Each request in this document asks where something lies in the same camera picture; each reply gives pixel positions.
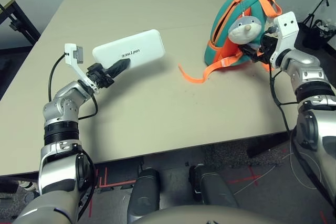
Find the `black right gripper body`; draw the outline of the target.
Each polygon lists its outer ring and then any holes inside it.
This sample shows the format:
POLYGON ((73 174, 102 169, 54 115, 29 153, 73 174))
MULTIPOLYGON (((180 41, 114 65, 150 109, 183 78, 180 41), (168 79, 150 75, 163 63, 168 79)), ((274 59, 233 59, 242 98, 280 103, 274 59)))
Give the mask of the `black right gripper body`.
POLYGON ((268 36, 263 34, 260 39, 260 48, 261 52, 260 61, 262 63, 270 63, 270 57, 276 49, 278 39, 276 37, 268 36))

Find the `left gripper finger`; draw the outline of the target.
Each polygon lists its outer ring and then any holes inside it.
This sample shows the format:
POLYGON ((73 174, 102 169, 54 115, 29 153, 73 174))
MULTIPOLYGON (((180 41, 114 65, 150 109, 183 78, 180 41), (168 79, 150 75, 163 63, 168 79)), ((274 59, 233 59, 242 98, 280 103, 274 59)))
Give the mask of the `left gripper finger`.
POLYGON ((131 60, 129 58, 118 60, 111 67, 105 70, 105 75, 112 79, 115 78, 128 68, 130 62, 131 60))

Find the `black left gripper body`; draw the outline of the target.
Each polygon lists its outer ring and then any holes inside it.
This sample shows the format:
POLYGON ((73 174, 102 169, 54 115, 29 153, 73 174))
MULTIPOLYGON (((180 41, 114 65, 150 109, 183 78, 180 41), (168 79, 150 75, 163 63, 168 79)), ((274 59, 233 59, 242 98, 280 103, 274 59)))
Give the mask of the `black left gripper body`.
POLYGON ((111 77, 112 68, 104 68, 100 63, 94 63, 87 68, 86 76, 101 88, 108 88, 114 83, 113 77, 111 77))

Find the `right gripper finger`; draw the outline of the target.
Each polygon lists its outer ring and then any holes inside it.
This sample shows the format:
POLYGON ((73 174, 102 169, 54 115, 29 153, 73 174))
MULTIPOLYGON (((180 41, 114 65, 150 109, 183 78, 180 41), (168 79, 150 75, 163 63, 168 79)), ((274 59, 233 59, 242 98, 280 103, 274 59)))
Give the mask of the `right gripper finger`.
POLYGON ((249 57, 252 62, 264 62, 264 53, 259 50, 252 52, 249 57))
POLYGON ((259 51, 259 44, 244 44, 242 45, 242 51, 244 53, 257 53, 259 51))

